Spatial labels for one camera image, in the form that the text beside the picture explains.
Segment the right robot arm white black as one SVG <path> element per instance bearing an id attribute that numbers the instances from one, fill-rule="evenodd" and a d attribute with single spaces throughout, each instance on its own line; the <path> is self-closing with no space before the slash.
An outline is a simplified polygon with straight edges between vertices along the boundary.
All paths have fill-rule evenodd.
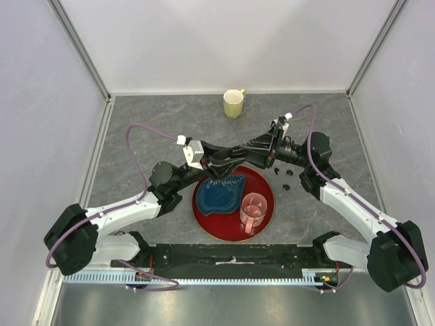
<path id="1" fill-rule="evenodd" d="M 428 260 L 419 227 L 412 221 L 400 223 L 351 189 L 329 163 L 328 136 L 310 130 L 298 145 L 283 137 L 285 125 L 281 117 L 267 133 L 242 142 L 245 160 L 260 168 L 269 168 L 276 160 L 302 167 L 300 182 L 305 191 L 333 208 L 364 238 L 360 242 L 336 232 L 325 234 L 311 250 L 313 263 L 324 268 L 339 261 L 361 269 L 386 292 L 403 285 L 423 288 Z"/>

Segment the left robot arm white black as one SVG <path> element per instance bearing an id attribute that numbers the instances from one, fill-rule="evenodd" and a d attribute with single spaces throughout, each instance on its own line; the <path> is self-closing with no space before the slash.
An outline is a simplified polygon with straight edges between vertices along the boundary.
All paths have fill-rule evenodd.
<path id="1" fill-rule="evenodd" d="M 194 195 L 194 203 L 203 215 L 236 211 L 245 183 L 240 177 L 231 177 L 231 173 L 247 161 L 248 150 L 240 146 L 217 147 L 183 137 L 177 142 L 183 147 L 185 164 L 157 163 L 150 178 L 143 180 L 140 194 L 91 209 L 69 205 L 43 240 L 48 248 L 46 266 L 58 268 L 64 276 L 89 264 L 115 259 L 128 261 L 134 267 L 144 266 L 149 259 L 148 249 L 140 245 L 136 236 L 116 239 L 114 232 L 170 213 L 181 202 L 179 191 L 194 183 L 206 191 L 205 195 Z"/>

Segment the black earbud case gold rim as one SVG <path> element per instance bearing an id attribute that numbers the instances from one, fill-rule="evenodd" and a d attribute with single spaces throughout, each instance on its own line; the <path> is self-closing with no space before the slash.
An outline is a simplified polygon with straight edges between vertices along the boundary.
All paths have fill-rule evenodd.
<path id="1" fill-rule="evenodd" d="M 234 146 L 230 149 L 230 159 L 245 159 L 247 150 L 241 146 Z"/>

